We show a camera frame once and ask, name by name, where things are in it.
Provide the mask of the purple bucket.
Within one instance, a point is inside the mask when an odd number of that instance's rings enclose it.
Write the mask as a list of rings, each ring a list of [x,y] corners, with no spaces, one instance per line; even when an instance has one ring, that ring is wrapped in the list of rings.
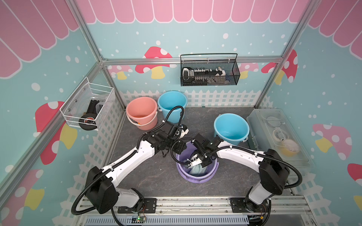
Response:
[[[186,162],[191,154],[196,151],[196,147],[190,142],[187,143],[187,147],[180,155],[176,155],[176,159],[180,162]],[[177,170],[180,175],[187,181],[195,184],[202,184],[211,180],[216,174],[219,162],[217,159],[212,160],[212,163],[208,166],[202,167],[200,164],[186,168],[185,165],[176,164]]]

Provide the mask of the light green cloth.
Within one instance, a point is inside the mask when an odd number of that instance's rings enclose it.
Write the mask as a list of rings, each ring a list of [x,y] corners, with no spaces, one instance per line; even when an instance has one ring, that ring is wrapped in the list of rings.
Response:
[[[207,167],[202,167],[200,164],[190,168],[189,174],[194,177],[202,177],[208,173]]]

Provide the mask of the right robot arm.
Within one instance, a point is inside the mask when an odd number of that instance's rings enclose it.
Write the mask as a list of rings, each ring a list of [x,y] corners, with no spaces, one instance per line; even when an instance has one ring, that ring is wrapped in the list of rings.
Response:
[[[221,158],[247,166],[259,174],[259,182],[248,191],[241,202],[241,207],[247,212],[257,212],[264,208],[263,212],[267,213],[274,195],[281,195],[284,189],[297,187],[303,181],[299,170],[283,161],[275,150],[251,150],[233,145],[219,136],[208,140],[197,134],[194,138],[183,137],[176,140],[170,148],[174,159],[175,154],[181,154],[186,149],[187,141],[196,149],[185,161],[177,160],[180,165],[187,168],[198,165],[206,167],[216,158]]]

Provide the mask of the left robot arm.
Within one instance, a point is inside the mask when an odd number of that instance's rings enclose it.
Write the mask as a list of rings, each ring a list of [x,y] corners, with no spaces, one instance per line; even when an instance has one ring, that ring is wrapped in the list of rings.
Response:
[[[121,189],[119,184],[147,159],[160,151],[171,150],[188,131],[180,121],[174,124],[166,118],[160,126],[143,133],[136,147],[127,154],[101,169],[93,167],[88,172],[84,190],[73,202],[71,213],[77,216],[97,210],[104,214],[114,211],[115,206],[139,212],[144,205],[143,195],[135,188]]]

